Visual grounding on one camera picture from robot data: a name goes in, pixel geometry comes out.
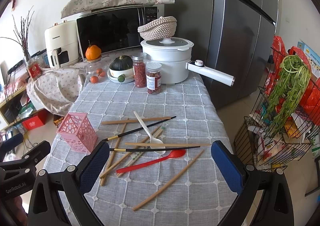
chopstick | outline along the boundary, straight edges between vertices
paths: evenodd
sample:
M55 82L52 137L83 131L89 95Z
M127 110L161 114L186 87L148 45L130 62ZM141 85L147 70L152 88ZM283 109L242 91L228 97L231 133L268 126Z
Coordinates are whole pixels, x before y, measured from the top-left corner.
M173 117L171 117L171 118L169 118L169 119L165 119L165 120L162 120L162 121L154 122L154 123L152 123L152 124L147 125L147 127L151 127L151 126L157 125L157 124L159 124L159 123L161 123L161 122L165 122L165 121L171 120L171 119L173 119L173 118L175 118L175 117L176 117L176 116L173 116ZM140 127L140 128L137 128L137 129L133 129L133 130L127 131L127 132L125 132L125 133L121 133L121 134L119 134L119 135L115 135L115 136L112 136L112 137L103 139L102 141L109 141L109 140L117 139L117 138L119 138L119 137L126 136L126 135L128 135L128 134L137 132L137 131L142 130L142 129L143 129L143 127Z
M210 143L199 143L199 144L179 144L179 143L136 143L136 142L125 142L125 145L131 146L147 146L147 147L193 147L193 146L211 146Z
M180 147L180 148L159 148L159 149L116 149L110 148L110 151L120 151L120 152L152 152L152 151L167 151L167 150L178 150L178 149L194 149L200 148L200 146L191 146L191 147Z
M125 130L125 127L126 127L126 126L127 126L126 123L122 126L121 133L124 133L124 130ZM117 148L117 147L119 146L120 140L121 140L121 137L118 138L118 140L117 140L117 142L116 142L116 144L115 144L115 148ZM115 155L116 155L116 152L115 152L115 151L111 153L111 155L110 155L109 158L108 158L108 163L106 164L105 170L107 170L107 169L111 166L111 163L112 163ZM102 179L100 180L100 186L103 186L104 183L105 183L105 181L106 181L106 178L105 178L105 177L102 178Z
M157 195L161 194L164 190L166 190L174 181L176 181L204 152L202 150L196 157L188 164L186 165L178 174L176 174L173 178L171 178L162 188L160 188L157 192L149 196L147 199L145 199L143 202L139 203L137 206L133 207L132 210L136 211L148 202L150 202L153 198L155 198Z
M154 134L158 129L160 129L161 126L156 127L151 134ZM140 141L141 143L146 142L149 139L149 136L146 136L142 141ZM112 166L110 166L106 171L104 171L101 175L100 178L104 178L112 169L114 169L117 165L119 165L121 163L122 160L124 160L126 157L130 156L131 152L128 152L127 154L125 154L122 158L120 158L116 163L114 163Z
M154 117L154 118L144 118L143 121L159 121L159 120L165 120L165 119L171 119L172 117ZM135 120L119 120L119 121L102 121L101 124L120 124L120 123L132 123L132 122L139 122L137 119Z
M157 132L156 132L155 134L152 134L152 135L153 135L153 137L156 138L156 137L158 137L159 135L161 135L162 132L163 132L163 129L160 129L160 130L157 130ZM139 157L142 156L142 154L143 154L143 152L138 152L138 153L136 153L136 154L134 155L134 157L126 163L126 165L125 165L124 167L126 168L126 167L131 166L134 162L136 162L136 161L138 160ZM123 174L124 174L124 173L117 173L116 176L117 176L117 177L120 177L120 176L122 176Z

white plastic spoon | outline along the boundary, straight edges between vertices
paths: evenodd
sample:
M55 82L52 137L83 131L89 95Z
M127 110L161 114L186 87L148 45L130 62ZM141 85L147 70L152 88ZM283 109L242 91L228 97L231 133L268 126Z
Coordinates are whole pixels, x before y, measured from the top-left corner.
M143 120L140 118L140 116L137 114L136 111L133 111L134 115L137 117L138 121L140 122L141 126L144 128L144 130L146 131L146 133L148 134L149 138L150 138L150 143L159 143L159 144L163 144L162 140L157 139L155 137L152 136L152 134L150 133L150 131L148 130L147 126L144 124ZM163 155L165 153L165 151L155 151L156 153L158 153L159 155Z

pink basket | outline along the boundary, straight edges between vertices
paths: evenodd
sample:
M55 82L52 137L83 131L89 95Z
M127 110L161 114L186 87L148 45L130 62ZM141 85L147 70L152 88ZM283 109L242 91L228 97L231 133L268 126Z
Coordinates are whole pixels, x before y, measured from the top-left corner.
M72 150L81 153L91 153L98 138L87 118L87 113L68 113L57 133L65 139Z

floor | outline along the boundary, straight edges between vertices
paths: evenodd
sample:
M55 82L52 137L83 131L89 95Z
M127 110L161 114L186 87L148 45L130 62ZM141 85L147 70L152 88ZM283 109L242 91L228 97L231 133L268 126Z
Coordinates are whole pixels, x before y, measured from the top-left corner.
M243 116L248 115L251 112L252 106L254 105L258 96L258 91L251 95L238 100L220 110L217 111L220 119L222 120L228 137L233 143L233 139L243 123ZM47 123L39 128L33 129L28 132L28 137L32 143L39 143L42 140L47 140L50 143L53 142L56 135L57 128L53 124L53 116L51 115L47 119ZM17 149L17 154L22 155L23 147L20 146ZM41 170L44 165L45 159L43 159L37 165L37 171ZM311 215L317 206L317 197L320 191L317 191L308 197L305 197L305 193L317 187L316 178L316 166L312 158L311 151L309 151L300 161L291 161L288 164L287 169L284 171L286 179L288 181L293 210L294 210L294 225L304 226L309 220ZM247 216L247 224L250 224L252 217L259 204L262 191L259 191L256 195L255 201ZM30 201L31 191L22 195L24 207L28 210L28 204Z

green pumpkin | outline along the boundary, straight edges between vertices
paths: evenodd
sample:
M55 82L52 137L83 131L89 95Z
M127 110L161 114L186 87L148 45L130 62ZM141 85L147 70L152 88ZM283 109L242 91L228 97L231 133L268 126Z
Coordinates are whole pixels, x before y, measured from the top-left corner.
M133 61L129 56L119 56L117 57L109 66L111 70L123 71L128 70L133 67Z

